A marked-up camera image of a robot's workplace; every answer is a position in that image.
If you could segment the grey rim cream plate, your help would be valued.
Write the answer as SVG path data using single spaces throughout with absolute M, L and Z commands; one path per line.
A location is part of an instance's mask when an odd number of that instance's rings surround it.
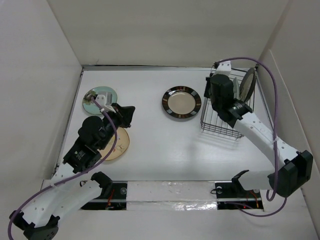
M 255 90 L 256 73 L 254 68 L 250 68 L 244 75 L 239 86 L 239 99 L 248 102 Z

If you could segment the teal rectangular divided plate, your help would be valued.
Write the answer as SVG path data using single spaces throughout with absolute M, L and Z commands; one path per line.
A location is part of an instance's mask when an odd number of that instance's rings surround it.
M 239 85 L 238 79 L 235 77 L 232 82 L 233 82 L 234 98 L 239 99 L 240 98 L 240 85 Z

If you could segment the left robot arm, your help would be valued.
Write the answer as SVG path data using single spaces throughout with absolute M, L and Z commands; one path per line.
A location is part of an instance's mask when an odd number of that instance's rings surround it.
M 113 103 L 109 111 L 99 107 L 103 117 L 87 117 L 78 130 L 78 138 L 63 157 L 47 187 L 27 199 L 9 217 L 7 235 L 12 227 L 21 229 L 28 240 L 51 240 L 64 218 L 89 201 L 107 198 L 113 181 L 94 169 L 105 160 L 100 154 L 113 140 L 116 147 L 118 128 L 131 127 L 136 108 Z

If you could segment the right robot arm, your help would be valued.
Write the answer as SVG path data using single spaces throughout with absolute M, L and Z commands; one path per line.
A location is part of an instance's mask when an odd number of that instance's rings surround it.
M 205 94 L 212 109 L 230 127 L 250 140 L 271 162 L 273 170 L 243 170 L 232 178 L 231 191 L 242 197 L 249 190 L 272 190 L 289 197 L 311 178 L 313 155 L 286 144 L 265 126 L 253 110 L 234 98 L 234 85 L 227 75 L 210 74 L 206 78 Z

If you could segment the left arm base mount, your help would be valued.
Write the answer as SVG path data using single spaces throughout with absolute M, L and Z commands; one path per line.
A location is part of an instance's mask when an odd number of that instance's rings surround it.
M 92 199 L 80 209 L 86 211 L 122 211 L 127 209 L 128 183 L 116 181 L 111 190 L 99 197 Z

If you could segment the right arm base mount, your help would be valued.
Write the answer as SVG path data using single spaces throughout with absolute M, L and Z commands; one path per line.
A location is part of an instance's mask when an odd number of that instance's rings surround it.
M 215 182 L 210 191 L 216 196 L 218 210 L 263 210 L 260 191 L 238 190 L 232 182 Z

